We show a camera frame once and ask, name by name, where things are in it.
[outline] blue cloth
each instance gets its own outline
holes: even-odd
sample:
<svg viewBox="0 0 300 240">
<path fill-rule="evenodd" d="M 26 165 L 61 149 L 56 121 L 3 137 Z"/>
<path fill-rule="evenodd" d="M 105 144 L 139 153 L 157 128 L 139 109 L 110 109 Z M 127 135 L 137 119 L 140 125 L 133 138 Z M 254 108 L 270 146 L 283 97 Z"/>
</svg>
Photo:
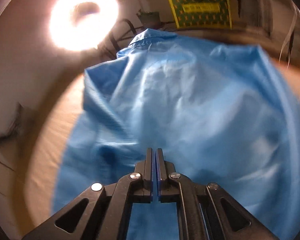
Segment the blue cloth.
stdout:
<svg viewBox="0 0 300 240">
<path fill-rule="evenodd" d="M 217 182 L 281 240 L 300 230 L 300 103 L 260 47 L 148 29 L 86 69 L 83 108 L 53 212 L 160 147 L 178 172 Z M 175 204 L 134 204 L 128 239 L 178 239 Z"/>
</svg>

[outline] beige table surface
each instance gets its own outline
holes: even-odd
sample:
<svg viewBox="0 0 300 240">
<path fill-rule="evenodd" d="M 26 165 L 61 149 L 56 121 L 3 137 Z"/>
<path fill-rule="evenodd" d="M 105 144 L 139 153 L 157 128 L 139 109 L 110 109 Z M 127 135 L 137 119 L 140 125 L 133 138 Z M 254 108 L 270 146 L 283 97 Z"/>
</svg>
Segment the beige table surface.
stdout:
<svg viewBox="0 0 300 240">
<path fill-rule="evenodd" d="M 286 64 L 280 70 L 300 99 L 300 70 Z M 32 153 L 26 176 L 25 200 L 35 226 L 51 214 L 53 191 L 67 138 L 82 111 L 83 75 L 78 76 L 50 112 Z"/>
</svg>

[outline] potted plant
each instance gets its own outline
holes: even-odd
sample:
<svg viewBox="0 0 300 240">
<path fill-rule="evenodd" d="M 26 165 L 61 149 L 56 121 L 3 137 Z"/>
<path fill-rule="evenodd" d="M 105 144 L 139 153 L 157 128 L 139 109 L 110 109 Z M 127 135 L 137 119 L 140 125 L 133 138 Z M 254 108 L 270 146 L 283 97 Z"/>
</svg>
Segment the potted plant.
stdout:
<svg viewBox="0 0 300 240">
<path fill-rule="evenodd" d="M 159 29 L 162 26 L 159 12 L 145 12 L 140 9 L 137 16 L 145 29 Z"/>
</svg>

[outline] metal screw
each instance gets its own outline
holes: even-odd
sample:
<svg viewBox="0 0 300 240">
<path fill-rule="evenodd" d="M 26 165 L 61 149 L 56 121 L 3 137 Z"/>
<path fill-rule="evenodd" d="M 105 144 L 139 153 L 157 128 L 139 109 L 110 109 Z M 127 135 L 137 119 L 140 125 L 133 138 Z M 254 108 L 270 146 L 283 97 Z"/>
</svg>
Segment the metal screw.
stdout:
<svg viewBox="0 0 300 240">
<path fill-rule="evenodd" d="M 177 172 L 173 172 L 173 173 L 170 174 L 170 177 L 172 179 L 179 179 L 181 177 L 181 174 L 177 173 Z"/>
<path fill-rule="evenodd" d="M 208 187 L 211 188 L 211 189 L 216 190 L 216 189 L 218 189 L 219 185 L 215 182 L 211 182 L 211 183 L 208 184 Z"/>
<path fill-rule="evenodd" d="M 138 172 L 133 172 L 130 174 L 131 179 L 139 179 L 141 177 L 141 174 Z"/>
<path fill-rule="evenodd" d="M 91 189 L 92 189 L 93 191 L 99 191 L 99 190 L 102 189 L 102 184 L 100 184 L 100 183 L 93 183 L 93 184 L 91 185 Z"/>
</svg>

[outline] white cable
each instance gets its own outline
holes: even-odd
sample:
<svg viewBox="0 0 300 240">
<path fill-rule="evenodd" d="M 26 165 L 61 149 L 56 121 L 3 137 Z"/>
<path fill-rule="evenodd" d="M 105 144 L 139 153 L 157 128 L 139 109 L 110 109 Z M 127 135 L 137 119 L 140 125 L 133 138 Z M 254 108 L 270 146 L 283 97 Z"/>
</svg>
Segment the white cable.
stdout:
<svg viewBox="0 0 300 240">
<path fill-rule="evenodd" d="M 298 19 L 297 8 L 296 8 L 296 5 L 294 4 L 293 1 L 291 1 L 291 7 L 294 10 L 293 18 L 292 18 L 292 22 L 291 22 L 288 34 L 287 34 L 286 38 L 284 39 L 282 47 L 281 47 L 280 57 L 279 57 L 279 63 L 280 63 L 280 60 L 281 60 L 282 51 L 283 51 L 284 47 L 287 45 L 287 43 L 289 42 L 291 34 L 292 34 L 293 30 L 294 30 L 294 27 L 296 26 L 297 19 Z"/>
<path fill-rule="evenodd" d="M 299 17 L 300 17 L 300 10 L 299 10 L 299 8 L 297 6 L 295 6 L 295 8 L 297 9 L 297 12 L 298 12 Z"/>
</svg>

